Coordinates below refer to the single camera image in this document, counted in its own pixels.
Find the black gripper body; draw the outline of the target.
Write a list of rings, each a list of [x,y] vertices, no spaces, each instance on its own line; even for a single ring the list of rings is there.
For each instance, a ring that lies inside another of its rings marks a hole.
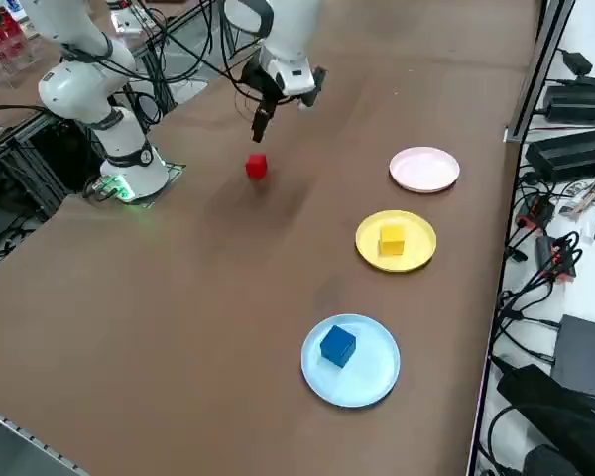
[[[241,81],[262,94],[265,108],[297,100],[312,107],[327,76],[322,67],[312,69],[307,57],[285,61],[260,51],[242,70]]]

